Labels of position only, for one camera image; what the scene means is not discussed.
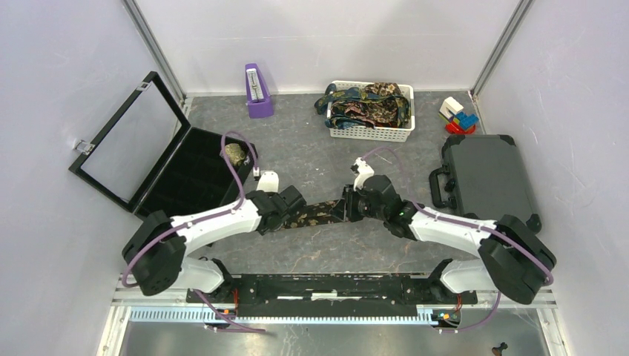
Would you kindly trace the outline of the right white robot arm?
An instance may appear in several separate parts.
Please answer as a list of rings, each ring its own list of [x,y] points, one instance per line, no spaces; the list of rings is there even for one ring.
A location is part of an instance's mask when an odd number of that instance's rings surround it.
[[[429,295],[439,303],[463,291],[495,289],[530,305],[540,289],[553,282],[556,257],[517,217],[505,214],[499,220],[474,220],[441,213],[402,199],[385,175],[346,185],[343,198],[345,216],[351,222],[380,220],[396,237],[446,245],[474,257],[447,263],[429,281]]]

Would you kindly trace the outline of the black gold floral tie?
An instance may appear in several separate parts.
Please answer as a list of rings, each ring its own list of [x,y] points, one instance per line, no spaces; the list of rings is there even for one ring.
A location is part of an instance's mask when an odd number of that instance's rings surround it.
[[[345,199],[340,199],[306,205],[291,215],[280,229],[305,228],[345,222],[345,204]]]

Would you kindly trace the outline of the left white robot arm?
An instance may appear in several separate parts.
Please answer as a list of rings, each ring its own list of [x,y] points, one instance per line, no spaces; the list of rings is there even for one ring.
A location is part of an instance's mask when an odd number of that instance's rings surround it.
[[[228,205],[187,216],[156,211],[122,250],[127,264],[122,284],[148,297],[174,287],[196,289],[224,302],[232,295],[232,281],[213,260],[197,260],[191,254],[234,235],[276,231],[305,206],[302,194],[290,185],[280,193],[251,191]]]

